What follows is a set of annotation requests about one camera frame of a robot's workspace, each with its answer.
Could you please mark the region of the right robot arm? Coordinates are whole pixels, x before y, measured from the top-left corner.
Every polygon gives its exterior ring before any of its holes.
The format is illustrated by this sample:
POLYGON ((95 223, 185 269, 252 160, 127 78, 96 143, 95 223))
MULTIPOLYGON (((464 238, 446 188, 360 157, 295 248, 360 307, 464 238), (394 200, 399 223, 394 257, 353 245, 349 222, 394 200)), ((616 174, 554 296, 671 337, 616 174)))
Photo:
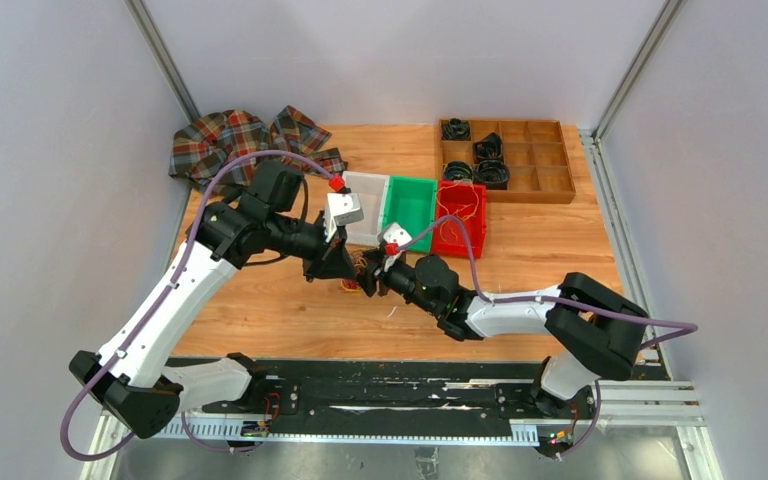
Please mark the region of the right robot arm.
POLYGON ((622 295, 580 273, 558 285, 511 294, 481 294, 461 285, 458 274, 437 255, 414 265, 381 250, 362 253, 357 282, 364 293, 400 295, 435 318, 457 341, 500 335, 547 334, 563 347, 541 364, 528 401, 555 417, 580 390, 599 379, 630 378, 642 347, 647 313, 622 295))

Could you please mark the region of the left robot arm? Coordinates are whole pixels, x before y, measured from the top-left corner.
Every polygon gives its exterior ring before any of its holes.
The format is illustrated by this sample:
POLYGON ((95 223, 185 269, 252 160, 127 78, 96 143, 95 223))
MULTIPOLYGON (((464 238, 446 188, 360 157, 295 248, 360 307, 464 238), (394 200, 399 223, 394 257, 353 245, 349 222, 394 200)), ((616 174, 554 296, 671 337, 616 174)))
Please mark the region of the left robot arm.
POLYGON ((288 164, 260 163, 237 197, 201 210, 170 269, 124 327, 97 352, 75 354, 70 372, 134 436, 150 438, 180 413, 215 402, 230 401, 243 413, 264 405, 262 371, 240 353, 185 367, 167 363, 208 301, 253 255, 299 258, 308 281, 355 277, 346 227, 364 217, 359 196, 334 176, 314 222, 290 218, 305 183, 288 164))

